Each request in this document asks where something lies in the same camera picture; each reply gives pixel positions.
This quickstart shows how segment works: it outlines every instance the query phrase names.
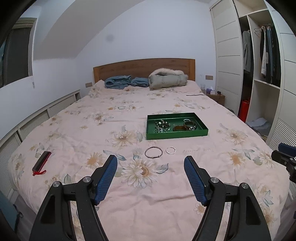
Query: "silver bracelet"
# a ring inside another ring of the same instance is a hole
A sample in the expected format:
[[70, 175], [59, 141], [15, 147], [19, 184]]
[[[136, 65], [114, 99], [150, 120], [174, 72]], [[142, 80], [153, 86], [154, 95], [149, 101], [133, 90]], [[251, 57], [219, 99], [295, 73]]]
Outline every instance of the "silver bracelet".
[[159, 147], [157, 147], [157, 146], [151, 146], [151, 147], [149, 147], [146, 151], [145, 151], [145, 157], [147, 157], [147, 158], [151, 158], [151, 159], [154, 159], [154, 158], [158, 158], [158, 157], [161, 157], [162, 156], [162, 154], [163, 154], [163, 151], [161, 150], [161, 154], [159, 155], [159, 156], [147, 156], [146, 155], [146, 152], [149, 150], [149, 149], [151, 149], [151, 148], [157, 148], [157, 149], [159, 149], [159, 150], [161, 150]]
[[[174, 152], [168, 152], [168, 148], [173, 148], [175, 151]], [[166, 151], [166, 153], [167, 154], [175, 154], [175, 152], [176, 152], [176, 148], [174, 148], [174, 147], [168, 147], [165, 151]]]

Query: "wooden headboard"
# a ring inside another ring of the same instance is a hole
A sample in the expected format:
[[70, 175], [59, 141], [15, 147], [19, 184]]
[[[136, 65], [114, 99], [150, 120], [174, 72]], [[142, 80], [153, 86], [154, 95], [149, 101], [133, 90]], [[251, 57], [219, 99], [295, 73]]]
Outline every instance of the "wooden headboard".
[[132, 78], [148, 76], [156, 69], [182, 70], [189, 80], [195, 81], [195, 59], [148, 58], [123, 61], [94, 67], [94, 81], [105, 80], [117, 75], [132, 75]]

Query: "bed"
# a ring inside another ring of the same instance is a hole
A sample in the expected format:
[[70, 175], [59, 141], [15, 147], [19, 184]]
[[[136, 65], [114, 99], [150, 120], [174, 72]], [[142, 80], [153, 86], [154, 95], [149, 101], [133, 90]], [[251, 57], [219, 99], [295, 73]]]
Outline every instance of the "bed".
[[[186, 86], [106, 89], [114, 75], [148, 77], [155, 69], [179, 69]], [[271, 160], [271, 149], [232, 112], [201, 93], [192, 59], [125, 61], [94, 68], [89, 94], [36, 127], [13, 153], [8, 167], [19, 194], [34, 211], [51, 184], [74, 183], [116, 155], [118, 169], [107, 196], [96, 208], [109, 240], [191, 240], [205, 208], [196, 201], [184, 172], [184, 158], [193, 156], [210, 176], [224, 183], [247, 182], [264, 213], [272, 238], [288, 195], [285, 167]], [[149, 114], [195, 112], [209, 133], [204, 137], [146, 140]], [[144, 151], [158, 146], [164, 154], [148, 159]], [[167, 147], [176, 153], [165, 153]], [[44, 150], [52, 152], [43, 175], [32, 167]], [[84, 240], [75, 202], [71, 202], [77, 240]], [[216, 240], [223, 240], [230, 204], [225, 204]]]

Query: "floor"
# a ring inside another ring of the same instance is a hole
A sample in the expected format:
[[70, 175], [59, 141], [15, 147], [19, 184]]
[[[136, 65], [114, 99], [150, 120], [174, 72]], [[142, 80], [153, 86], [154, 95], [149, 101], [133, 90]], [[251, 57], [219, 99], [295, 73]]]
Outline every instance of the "floor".
[[26, 205], [24, 199], [19, 195], [15, 201], [18, 212], [22, 213], [17, 225], [17, 236], [21, 241], [29, 241], [31, 229], [36, 218], [36, 214]]

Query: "wall socket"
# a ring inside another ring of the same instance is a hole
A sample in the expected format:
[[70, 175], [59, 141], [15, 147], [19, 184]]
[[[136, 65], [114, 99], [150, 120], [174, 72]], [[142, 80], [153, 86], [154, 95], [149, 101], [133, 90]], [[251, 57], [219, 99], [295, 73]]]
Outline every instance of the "wall socket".
[[86, 84], [85, 84], [85, 87], [86, 87], [86, 88], [87, 88], [87, 87], [92, 87], [92, 82], [86, 83]]
[[212, 75], [206, 75], [206, 76], [205, 76], [205, 79], [206, 79], [206, 80], [213, 80], [213, 78], [214, 78], [214, 77], [213, 77]]

